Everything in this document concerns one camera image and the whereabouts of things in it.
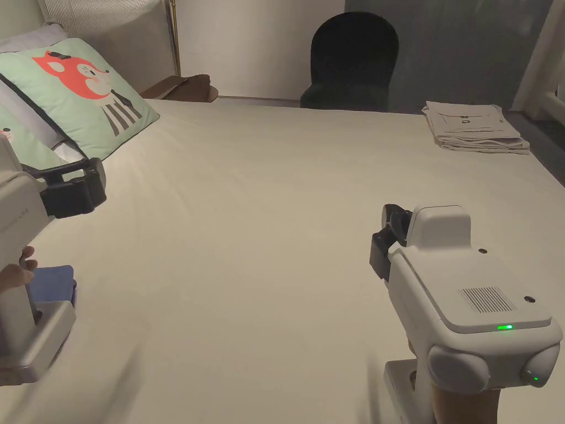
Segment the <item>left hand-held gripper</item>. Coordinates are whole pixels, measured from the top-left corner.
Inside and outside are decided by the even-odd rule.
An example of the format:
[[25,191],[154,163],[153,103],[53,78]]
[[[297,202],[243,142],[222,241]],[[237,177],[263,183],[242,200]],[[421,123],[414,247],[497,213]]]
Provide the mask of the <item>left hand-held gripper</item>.
[[[106,200],[99,158],[36,169],[22,165],[1,138],[1,268],[20,263],[22,250],[50,222],[93,212]],[[1,384],[40,380],[76,320],[75,290],[61,300],[38,302],[28,284],[1,294]]]

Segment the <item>person's left hand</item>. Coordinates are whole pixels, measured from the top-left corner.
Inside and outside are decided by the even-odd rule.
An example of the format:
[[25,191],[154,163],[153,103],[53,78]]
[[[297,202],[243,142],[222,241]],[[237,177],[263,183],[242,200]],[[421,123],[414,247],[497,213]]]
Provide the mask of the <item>person's left hand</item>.
[[1,293],[7,290],[18,288],[29,284],[34,277],[38,262],[33,259],[35,250],[32,246],[26,246],[22,250],[21,258],[23,265],[20,263],[8,264],[1,270]]

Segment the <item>person's right hand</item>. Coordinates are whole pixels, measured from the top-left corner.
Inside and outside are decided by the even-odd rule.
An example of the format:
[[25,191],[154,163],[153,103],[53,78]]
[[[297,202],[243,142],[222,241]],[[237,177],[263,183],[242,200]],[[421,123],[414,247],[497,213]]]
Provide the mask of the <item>person's right hand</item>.
[[431,383],[434,416],[437,423],[497,423],[502,388],[462,394]]

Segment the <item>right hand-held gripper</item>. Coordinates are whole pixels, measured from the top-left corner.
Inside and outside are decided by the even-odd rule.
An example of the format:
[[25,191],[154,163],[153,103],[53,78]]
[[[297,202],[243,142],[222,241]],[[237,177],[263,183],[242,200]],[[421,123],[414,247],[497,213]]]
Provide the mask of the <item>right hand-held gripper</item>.
[[454,204],[413,211],[385,204],[369,263],[415,351],[386,362],[383,379],[402,423],[436,423],[431,383],[455,393],[545,386],[563,332],[501,260],[471,242]]

